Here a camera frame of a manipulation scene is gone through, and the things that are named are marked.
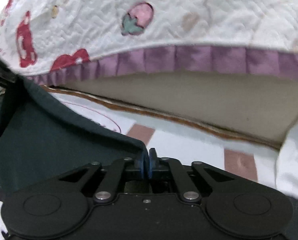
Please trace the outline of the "checkered bed sheet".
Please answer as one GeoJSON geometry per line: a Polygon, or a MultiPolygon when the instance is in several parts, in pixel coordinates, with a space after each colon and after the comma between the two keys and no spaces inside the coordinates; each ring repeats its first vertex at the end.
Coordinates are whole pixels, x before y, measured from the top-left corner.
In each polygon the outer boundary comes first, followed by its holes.
{"type": "Polygon", "coordinates": [[[202,161],[214,167],[276,187],[276,150],[246,141],[223,139],[197,128],[147,115],[116,111],[95,99],[81,95],[51,92],[51,95],[74,112],[155,148],[158,157],[171,157],[184,165],[202,161]]]}

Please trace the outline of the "beige mattress edge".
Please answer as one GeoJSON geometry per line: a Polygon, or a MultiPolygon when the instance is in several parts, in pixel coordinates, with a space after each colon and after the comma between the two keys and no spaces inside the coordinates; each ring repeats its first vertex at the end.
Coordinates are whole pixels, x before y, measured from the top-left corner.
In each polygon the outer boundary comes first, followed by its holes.
{"type": "Polygon", "coordinates": [[[181,71],[70,81],[46,90],[276,149],[298,120],[298,81],[273,76],[181,71]]]}

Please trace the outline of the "floral quilt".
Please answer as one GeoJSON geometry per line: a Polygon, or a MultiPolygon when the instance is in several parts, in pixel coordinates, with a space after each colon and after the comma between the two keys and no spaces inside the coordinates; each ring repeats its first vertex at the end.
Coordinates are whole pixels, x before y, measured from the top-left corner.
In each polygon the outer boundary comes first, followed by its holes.
{"type": "Polygon", "coordinates": [[[298,198],[298,121],[288,132],[276,161],[276,188],[298,198]]]}

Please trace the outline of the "dark blue denim jeans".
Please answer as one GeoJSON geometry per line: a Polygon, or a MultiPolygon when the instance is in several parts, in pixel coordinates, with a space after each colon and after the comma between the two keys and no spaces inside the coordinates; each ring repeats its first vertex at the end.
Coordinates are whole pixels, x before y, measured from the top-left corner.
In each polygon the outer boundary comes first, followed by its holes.
{"type": "Polygon", "coordinates": [[[10,194],[94,161],[146,154],[142,141],[113,132],[59,102],[0,61],[0,187],[10,194]]]}

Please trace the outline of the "white bear print quilt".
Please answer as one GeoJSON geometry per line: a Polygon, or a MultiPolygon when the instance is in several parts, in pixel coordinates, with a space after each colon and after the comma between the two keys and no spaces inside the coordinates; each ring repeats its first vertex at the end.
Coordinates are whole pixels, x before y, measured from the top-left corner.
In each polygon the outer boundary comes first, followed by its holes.
{"type": "Polygon", "coordinates": [[[298,0],[9,0],[0,59],[40,85],[182,69],[298,80],[298,0]]]}

